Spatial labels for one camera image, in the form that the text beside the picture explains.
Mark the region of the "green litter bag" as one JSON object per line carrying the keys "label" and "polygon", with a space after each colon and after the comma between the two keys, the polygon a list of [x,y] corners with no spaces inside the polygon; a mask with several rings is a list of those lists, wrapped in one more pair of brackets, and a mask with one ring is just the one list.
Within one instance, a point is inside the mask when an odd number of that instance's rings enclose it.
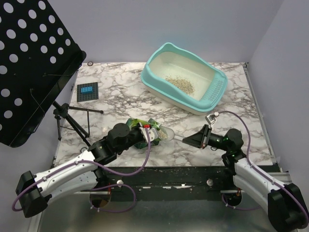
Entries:
{"label": "green litter bag", "polygon": [[143,136],[144,141],[134,145],[137,149],[143,149],[148,146],[148,138],[144,126],[149,127],[149,137],[151,145],[159,145],[160,141],[168,139],[166,130],[163,129],[160,123],[153,118],[150,118],[148,121],[137,118],[129,118],[126,121],[126,124],[130,129],[133,129],[135,126],[137,126]]}

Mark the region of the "clear plastic scoop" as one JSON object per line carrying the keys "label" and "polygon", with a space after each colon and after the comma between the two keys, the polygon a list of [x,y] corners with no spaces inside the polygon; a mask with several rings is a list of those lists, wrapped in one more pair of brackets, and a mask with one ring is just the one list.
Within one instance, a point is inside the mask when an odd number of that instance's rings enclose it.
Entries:
{"label": "clear plastic scoop", "polygon": [[172,140],[182,141],[184,137],[177,135],[171,128],[160,127],[158,131],[158,138],[163,142],[169,142]]}

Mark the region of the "teal white litter box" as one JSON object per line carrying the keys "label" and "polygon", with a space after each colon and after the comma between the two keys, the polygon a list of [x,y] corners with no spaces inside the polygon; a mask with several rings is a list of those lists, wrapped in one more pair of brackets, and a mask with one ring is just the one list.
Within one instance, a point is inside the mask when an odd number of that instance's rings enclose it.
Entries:
{"label": "teal white litter box", "polygon": [[[190,81],[194,93],[187,95],[166,81],[176,76]],[[228,84],[221,70],[172,43],[163,44],[150,56],[140,78],[151,93],[195,115],[212,111]]]}

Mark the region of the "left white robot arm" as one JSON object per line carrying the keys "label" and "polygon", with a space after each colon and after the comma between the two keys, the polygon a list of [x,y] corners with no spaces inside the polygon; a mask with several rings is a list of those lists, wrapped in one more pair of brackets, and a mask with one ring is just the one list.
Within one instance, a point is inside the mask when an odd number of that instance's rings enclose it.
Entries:
{"label": "left white robot arm", "polygon": [[116,160],[118,155],[134,145],[146,143],[150,146],[152,140],[157,138],[153,130],[150,124],[140,122],[133,127],[118,123],[105,137],[75,158],[37,174],[30,171],[23,173],[15,190],[12,210],[22,211],[26,218],[30,218],[67,194],[83,190],[101,191],[118,186],[118,183],[106,179],[106,172],[133,176],[143,170],[146,162],[131,173],[117,172],[106,167],[106,164]]}

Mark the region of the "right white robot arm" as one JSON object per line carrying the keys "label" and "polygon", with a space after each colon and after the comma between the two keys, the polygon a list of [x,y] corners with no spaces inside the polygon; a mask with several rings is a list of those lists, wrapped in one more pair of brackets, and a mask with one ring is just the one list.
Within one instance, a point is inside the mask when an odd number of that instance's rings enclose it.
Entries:
{"label": "right white robot arm", "polygon": [[222,177],[227,189],[235,187],[245,191],[267,213],[273,228],[278,232],[291,232],[306,228],[309,212],[301,191],[295,184],[285,184],[251,162],[242,150],[242,134],[237,129],[229,129],[224,136],[212,133],[208,125],[182,140],[196,147],[207,146],[223,150],[223,163],[228,174]]}

